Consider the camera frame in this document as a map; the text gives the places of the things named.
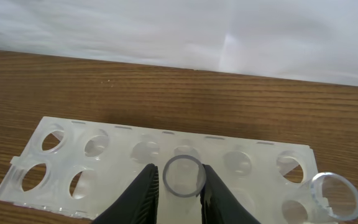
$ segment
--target brown wood surface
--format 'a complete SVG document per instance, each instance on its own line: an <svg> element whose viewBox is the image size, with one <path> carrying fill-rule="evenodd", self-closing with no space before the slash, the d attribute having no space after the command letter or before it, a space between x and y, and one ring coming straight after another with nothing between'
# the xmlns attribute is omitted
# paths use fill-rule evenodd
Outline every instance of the brown wood surface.
<svg viewBox="0 0 358 224"><path fill-rule="evenodd" d="M358 87L0 51L0 183L43 116L307 144L358 188ZM0 202L0 223L89 222Z"/></svg>

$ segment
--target white paper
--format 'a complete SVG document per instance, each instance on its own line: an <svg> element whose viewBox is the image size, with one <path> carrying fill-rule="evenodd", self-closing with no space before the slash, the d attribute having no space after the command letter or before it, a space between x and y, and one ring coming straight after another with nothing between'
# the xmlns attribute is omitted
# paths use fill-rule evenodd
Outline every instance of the white paper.
<svg viewBox="0 0 358 224"><path fill-rule="evenodd" d="M358 85L358 0L0 0L0 50Z"/></svg>

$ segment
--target rectangular slot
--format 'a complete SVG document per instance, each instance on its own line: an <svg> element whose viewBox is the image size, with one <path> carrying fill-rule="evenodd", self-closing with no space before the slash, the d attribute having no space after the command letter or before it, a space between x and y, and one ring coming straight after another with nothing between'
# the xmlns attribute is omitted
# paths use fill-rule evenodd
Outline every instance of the rectangular slot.
<svg viewBox="0 0 358 224"><path fill-rule="evenodd" d="M206 136L206 139L216 139L216 140L224 140L222 137L215 137L215 136Z"/></svg>
<svg viewBox="0 0 358 224"><path fill-rule="evenodd" d="M132 130L132 128L130 128L130 127L124 127L124 126L116 126L116 128L122 128L122 129Z"/></svg>
<svg viewBox="0 0 358 224"><path fill-rule="evenodd" d="M271 145L271 146L274 145L274 143L271 143L271 142L257 142L256 144L268 144L268 145Z"/></svg>
<svg viewBox="0 0 358 224"><path fill-rule="evenodd" d="M85 122L82 121L71 121L73 124L86 124Z"/></svg>

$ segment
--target wooden table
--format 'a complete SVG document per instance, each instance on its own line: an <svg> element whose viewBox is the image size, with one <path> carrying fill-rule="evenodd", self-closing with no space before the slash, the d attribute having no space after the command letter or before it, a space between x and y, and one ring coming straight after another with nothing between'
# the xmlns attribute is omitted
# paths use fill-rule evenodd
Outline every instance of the wooden table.
<svg viewBox="0 0 358 224"><path fill-rule="evenodd" d="M307 144L358 188L358 87L0 51L0 183L43 116ZM89 222L0 202L0 223Z"/></svg>

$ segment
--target white backdrop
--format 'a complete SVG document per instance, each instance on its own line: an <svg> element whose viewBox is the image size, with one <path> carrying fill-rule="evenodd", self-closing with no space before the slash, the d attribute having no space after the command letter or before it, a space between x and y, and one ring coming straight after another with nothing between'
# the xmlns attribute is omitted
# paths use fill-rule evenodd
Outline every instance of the white backdrop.
<svg viewBox="0 0 358 224"><path fill-rule="evenodd" d="M358 0L0 0L0 50L358 85Z"/></svg>

